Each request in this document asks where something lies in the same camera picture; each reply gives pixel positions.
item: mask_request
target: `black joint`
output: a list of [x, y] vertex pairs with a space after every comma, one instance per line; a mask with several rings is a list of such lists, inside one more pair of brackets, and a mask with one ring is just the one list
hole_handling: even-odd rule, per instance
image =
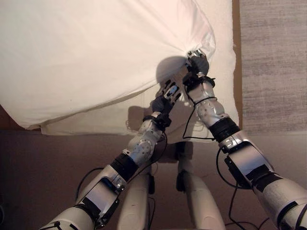
[[281, 221], [284, 218], [284, 216], [287, 214], [288, 211], [290, 211], [292, 208], [297, 206], [297, 202], [293, 201], [290, 204], [286, 205], [278, 214], [277, 216], [277, 226], [280, 227]]
[[106, 225], [109, 222], [109, 220], [111, 219], [113, 213], [115, 212], [118, 206], [119, 206], [119, 199], [116, 199], [109, 208], [109, 210], [101, 218], [101, 222], [103, 223], [103, 225]]
[[154, 117], [151, 115], [145, 116], [143, 121], [146, 120], [152, 120], [156, 126], [158, 127], [159, 130], [165, 131], [166, 127], [169, 127], [170, 124], [172, 123], [172, 120], [169, 119], [168, 114], [159, 114], [158, 117]]
[[128, 181], [138, 169], [138, 165], [127, 154], [120, 154], [111, 163], [113, 169], [115, 169], [120, 176]]
[[183, 181], [183, 176], [184, 176], [185, 172], [186, 171], [183, 170], [182, 172], [178, 173], [178, 175], [177, 175], [176, 189], [179, 192], [185, 192], [186, 191], [186, 188], [184, 186], [184, 181]]
[[207, 75], [209, 71], [209, 62], [205, 55], [201, 55], [200, 57], [192, 56], [189, 61], [194, 73], [202, 72], [204, 75]]
[[276, 173], [271, 172], [265, 164], [252, 170], [246, 177], [252, 182], [252, 186], [256, 187], [261, 192], [263, 192], [265, 187], [270, 183], [282, 179]]
[[233, 122], [233, 120], [231, 120], [231, 118], [227, 117], [216, 122], [209, 128], [209, 130], [216, 141], [221, 142], [227, 137], [240, 131], [240, 128], [235, 124], [235, 122]]
[[230, 171], [232, 176], [235, 178], [235, 180], [238, 182], [238, 184], [243, 188], [251, 188], [249, 183], [246, 181], [244, 175], [240, 172], [237, 166], [232, 162], [231, 158], [227, 156], [224, 161], [228, 166], [228, 170]]

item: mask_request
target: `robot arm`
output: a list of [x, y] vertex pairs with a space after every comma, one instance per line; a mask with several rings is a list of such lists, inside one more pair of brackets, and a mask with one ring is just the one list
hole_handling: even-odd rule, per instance
[[75, 205], [66, 209], [41, 230], [93, 230], [103, 227], [119, 205], [119, 194], [139, 167], [147, 162], [166, 127], [168, 115], [180, 97], [175, 83], [167, 81], [152, 103], [153, 113], [143, 119], [128, 147], [107, 165], [80, 193]]
[[278, 175], [260, 149], [224, 112], [213, 93], [214, 81], [206, 76], [206, 56], [200, 50], [188, 55], [189, 72], [183, 79], [186, 93], [199, 119], [228, 154], [225, 162], [233, 177], [241, 187], [253, 189], [276, 227], [307, 229], [307, 190]]

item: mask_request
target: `white pillow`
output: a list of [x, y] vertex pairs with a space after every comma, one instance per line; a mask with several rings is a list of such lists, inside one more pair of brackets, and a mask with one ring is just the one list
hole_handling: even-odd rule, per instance
[[0, 31], [0, 104], [24, 128], [149, 88], [189, 50], [210, 60], [215, 48], [192, 0], [7, 1]]

